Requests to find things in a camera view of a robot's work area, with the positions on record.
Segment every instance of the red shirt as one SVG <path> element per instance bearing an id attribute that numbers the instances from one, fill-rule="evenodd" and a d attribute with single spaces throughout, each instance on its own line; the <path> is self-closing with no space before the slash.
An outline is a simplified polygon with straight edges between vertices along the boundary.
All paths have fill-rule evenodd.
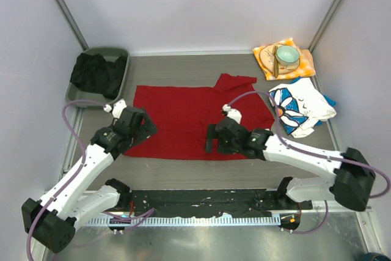
<path id="1" fill-rule="evenodd" d="M 205 152 L 209 124 L 224 118 L 222 106 L 237 96 L 253 91 L 257 79 L 223 73 L 214 87 L 137 86 L 133 105 L 144 108 L 158 132 L 125 155 L 178 160 L 235 160 L 240 154 Z M 232 105 L 242 114 L 241 125 L 248 130 L 271 128 L 274 118 L 257 94 L 248 95 Z"/>

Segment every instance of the gray tray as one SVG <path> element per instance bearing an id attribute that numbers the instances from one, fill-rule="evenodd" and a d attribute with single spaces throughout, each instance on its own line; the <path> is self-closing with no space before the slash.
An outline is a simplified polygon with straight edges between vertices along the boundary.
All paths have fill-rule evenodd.
<path id="1" fill-rule="evenodd" d="M 115 48 L 115 47 L 94 47 L 85 50 L 86 54 L 94 55 L 94 54 L 100 54 L 106 59 L 107 61 L 116 61 L 118 57 L 120 56 L 126 56 L 126 66 L 125 66 L 125 72 L 123 73 L 122 83 L 120 86 L 120 90 L 118 92 L 118 96 L 111 100 L 106 97 L 104 97 L 102 94 L 95 94 L 95 93 L 88 93 L 80 91 L 76 86 L 72 83 L 69 83 L 66 99 L 68 102 L 77 100 L 77 99 L 88 99 L 93 100 L 97 102 L 101 102 L 104 104 L 114 104 L 115 102 L 119 101 L 122 98 L 123 91 L 125 90 L 125 80 L 129 72 L 129 66 L 130 66 L 130 55 L 129 51 L 122 48 Z M 83 107 L 83 108 L 97 108 L 99 106 L 89 105 L 88 103 L 77 103 L 75 104 L 77 107 Z"/>

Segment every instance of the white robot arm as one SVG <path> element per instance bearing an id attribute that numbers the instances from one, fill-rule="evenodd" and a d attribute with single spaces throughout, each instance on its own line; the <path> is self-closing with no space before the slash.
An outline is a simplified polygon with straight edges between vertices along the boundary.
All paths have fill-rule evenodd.
<path id="1" fill-rule="evenodd" d="M 123 100 L 117 102 L 113 109 L 108 106 L 105 110 L 112 113 L 113 123 L 95 133 L 86 148 L 84 164 L 80 159 L 38 201 L 28 199 L 22 206 L 24 228 L 29 232 L 39 211 L 47 205 L 33 231 L 33 237 L 54 253 L 63 250 L 75 232 L 95 215 L 113 207 L 124 207 L 129 202 L 129 187 L 115 179 L 108 180 L 92 195 L 79 199 L 100 172 L 121 153 L 157 132 L 144 110 L 126 106 Z M 223 111 L 226 117 L 217 125 L 208 127 L 207 152 L 212 152 L 213 140 L 217 139 L 218 151 L 221 153 L 241 153 L 248 158 L 277 161 L 319 176 L 307 179 L 284 178 L 277 190 L 283 196 L 278 199 L 282 207 L 288 202 L 296 204 L 306 200 L 335 199 L 352 210 L 365 210 L 375 174 L 330 159 L 349 158 L 366 162 L 360 152 L 354 149 L 348 149 L 345 153 L 321 150 L 284 139 L 287 146 L 325 156 L 325 159 L 318 159 L 287 147 L 269 130 L 245 129 L 239 124 L 241 114 L 238 110 L 225 105 Z M 58 194 L 73 177 L 71 184 Z"/>
<path id="2" fill-rule="evenodd" d="M 224 105 L 222 112 L 226 118 L 217 125 L 208 127 L 205 145 L 207 152 L 212 152 L 213 140 L 217 139 L 217 150 L 220 153 L 240 153 L 248 158 L 281 162 L 319 176 L 283 179 L 279 189 L 284 190 L 285 200 L 298 203 L 305 200 L 336 200 L 355 211 L 366 209 L 375 173 L 341 162 L 349 159 L 367 164 L 358 150 L 348 148 L 342 153 L 313 148 L 287 139 L 282 142 L 269 130 L 249 131 L 241 126 L 241 114 L 237 109 Z M 324 158 L 317 158 L 309 153 L 320 154 Z"/>
<path id="3" fill-rule="evenodd" d="M 38 201 L 28 199 L 22 206 L 24 228 L 29 232 L 38 212 L 49 204 L 33 231 L 33 237 L 54 253 L 63 250 L 75 232 L 95 215 L 116 206 L 126 206 L 130 189 L 115 179 L 108 180 L 92 195 L 79 199 L 121 153 L 157 132 L 143 109 L 127 106 L 123 100 L 117 102 L 113 109 L 106 106 L 105 111 L 112 113 L 113 122 L 95 133 L 86 148 L 84 164 L 80 159 Z"/>

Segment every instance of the metal floor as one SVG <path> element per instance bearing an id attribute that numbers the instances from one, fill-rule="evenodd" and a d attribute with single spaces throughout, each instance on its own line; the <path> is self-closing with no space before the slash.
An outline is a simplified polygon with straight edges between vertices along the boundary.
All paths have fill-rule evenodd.
<path id="1" fill-rule="evenodd" d="M 213 87 L 221 73 L 257 77 L 256 90 L 267 91 L 282 83 L 266 81 L 252 54 L 133 57 L 124 99 L 132 104 L 137 85 Z M 110 123 L 111 116 L 104 111 L 85 110 L 80 132 L 83 143 L 88 144 L 98 129 Z M 297 141 L 334 149 L 326 124 Z M 73 162 L 80 156 L 76 149 Z M 109 178 L 116 178 L 132 189 L 276 188 L 286 176 L 313 175 L 285 164 L 260 160 L 184 161 L 120 156 L 89 190 L 99 189 Z"/>
<path id="2" fill-rule="evenodd" d="M 323 215 L 304 213 L 300 229 L 315 227 Z M 91 243 L 108 230 L 82 228 L 56 261 L 353 261 L 367 252 L 356 214 L 350 212 L 330 213 L 324 227 L 310 235 L 265 226 L 156 227 L 107 234 Z"/>

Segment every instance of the bowl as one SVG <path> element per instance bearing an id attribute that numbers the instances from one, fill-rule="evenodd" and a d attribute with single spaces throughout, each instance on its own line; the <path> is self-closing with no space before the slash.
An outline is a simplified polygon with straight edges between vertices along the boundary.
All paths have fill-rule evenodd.
<path id="1" fill-rule="evenodd" d="M 289 45 L 279 46 L 276 55 L 279 63 L 284 66 L 297 64 L 300 60 L 299 51 Z"/>

